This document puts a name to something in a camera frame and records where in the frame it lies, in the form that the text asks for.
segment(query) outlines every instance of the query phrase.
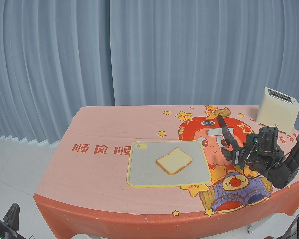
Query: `red chinese text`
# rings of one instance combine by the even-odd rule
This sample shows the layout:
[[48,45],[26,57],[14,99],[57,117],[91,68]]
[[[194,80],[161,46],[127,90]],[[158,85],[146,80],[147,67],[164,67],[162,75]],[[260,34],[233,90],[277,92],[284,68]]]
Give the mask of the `red chinese text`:
[[282,143],[286,143],[287,141],[285,140],[285,137],[284,136],[280,136],[280,137],[278,137],[280,140],[281,140],[281,142]]
[[107,146],[106,145],[97,145],[94,150],[94,154],[103,153],[106,155]]
[[290,141],[295,141],[295,139],[293,139],[291,135],[289,135],[287,138],[288,138]]
[[90,144],[75,144],[72,150],[76,150],[77,152],[81,151],[86,152],[89,149]]
[[129,155],[130,151],[131,151],[131,146],[122,146],[122,147],[115,147],[115,150],[114,150],[114,154],[123,154],[123,151],[124,151],[124,154],[125,155]]

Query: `blue curtain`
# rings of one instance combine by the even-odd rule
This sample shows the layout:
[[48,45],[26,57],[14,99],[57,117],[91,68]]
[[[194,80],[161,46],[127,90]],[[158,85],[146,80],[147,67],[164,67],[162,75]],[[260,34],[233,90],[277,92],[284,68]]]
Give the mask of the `blue curtain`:
[[[82,106],[299,102],[299,0],[0,0],[0,136]],[[295,127],[299,129],[299,116]]]
[[0,136],[53,143],[114,104],[109,0],[0,0]]
[[299,102],[299,0],[110,0],[110,38],[116,105]]

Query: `slice of bread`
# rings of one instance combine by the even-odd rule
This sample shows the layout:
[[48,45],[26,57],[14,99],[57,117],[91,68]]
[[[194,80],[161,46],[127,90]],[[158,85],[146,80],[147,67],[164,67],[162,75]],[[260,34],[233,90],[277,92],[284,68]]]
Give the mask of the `slice of bread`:
[[158,164],[169,175],[178,173],[187,167],[191,162],[191,156],[179,148],[174,149],[168,155],[156,160],[156,164]]

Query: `table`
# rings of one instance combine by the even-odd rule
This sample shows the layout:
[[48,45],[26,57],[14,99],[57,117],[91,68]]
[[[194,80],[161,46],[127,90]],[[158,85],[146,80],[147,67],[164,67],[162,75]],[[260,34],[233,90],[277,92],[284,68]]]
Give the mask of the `table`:
[[[292,216],[299,207],[299,172],[278,190],[265,178],[247,179],[208,136],[221,114],[242,145],[258,133],[258,106],[83,107],[60,141],[34,200],[57,239],[76,234],[104,238],[194,239],[249,225],[273,213]],[[297,131],[279,132],[285,153]],[[137,188],[127,184],[135,141],[198,140],[211,171],[207,185]],[[252,177],[255,172],[245,169]]]

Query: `apple illustration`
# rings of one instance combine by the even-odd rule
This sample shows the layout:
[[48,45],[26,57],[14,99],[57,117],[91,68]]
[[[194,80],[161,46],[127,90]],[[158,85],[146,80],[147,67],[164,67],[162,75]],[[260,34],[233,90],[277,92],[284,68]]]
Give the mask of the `apple illustration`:
[[230,180],[230,185],[233,186],[234,188],[237,188],[241,185],[241,180],[239,180],[237,177],[232,178]]

